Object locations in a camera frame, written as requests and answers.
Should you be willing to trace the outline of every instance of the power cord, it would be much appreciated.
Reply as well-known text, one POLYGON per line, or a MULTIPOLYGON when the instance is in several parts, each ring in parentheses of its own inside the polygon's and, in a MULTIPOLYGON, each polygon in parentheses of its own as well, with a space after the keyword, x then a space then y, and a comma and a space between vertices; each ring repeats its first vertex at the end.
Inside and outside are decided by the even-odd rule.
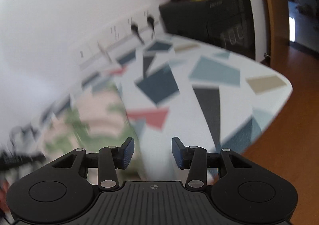
POLYGON ((148 15, 146 18, 146 22, 149 25, 149 27, 152 28, 152 39, 155 38, 155 19, 152 15, 148 15))
POLYGON ((138 39, 141 41, 141 44, 145 45, 145 42, 143 41, 143 39, 141 38, 141 36, 138 32, 138 25, 136 23, 131 24, 131 30, 132 30, 132 33, 134 35, 136 35, 138 37, 138 39))

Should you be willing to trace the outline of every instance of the wooden floor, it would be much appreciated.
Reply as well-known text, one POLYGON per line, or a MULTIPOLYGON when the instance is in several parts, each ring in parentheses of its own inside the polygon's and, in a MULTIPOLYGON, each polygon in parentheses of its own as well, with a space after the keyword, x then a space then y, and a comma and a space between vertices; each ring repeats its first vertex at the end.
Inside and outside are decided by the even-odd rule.
POLYGON ((274 68, 293 92, 245 157, 290 181, 298 192, 294 225, 319 225, 319 60, 289 49, 274 68))

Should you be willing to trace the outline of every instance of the circular cap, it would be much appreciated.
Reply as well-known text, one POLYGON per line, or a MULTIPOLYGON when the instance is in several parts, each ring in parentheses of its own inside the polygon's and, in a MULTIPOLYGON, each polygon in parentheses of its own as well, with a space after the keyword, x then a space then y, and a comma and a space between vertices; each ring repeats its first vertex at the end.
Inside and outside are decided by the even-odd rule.
POLYGON ((30 188, 29 195, 39 202, 53 202, 62 198, 66 193, 64 184, 56 181, 44 181, 30 188))
POLYGON ((267 202, 274 198, 275 189, 266 183, 251 181, 246 182, 238 187, 238 192, 241 197, 256 203, 267 202))
POLYGON ((104 188, 111 188, 116 186, 116 182, 113 180, 104 180, 101 182, 101 186, 104 188))
POLYGON ((188 182, 188 185, 193 188, 200 188, 204 185, 204 182, 201 180, 191 180, 188 182))

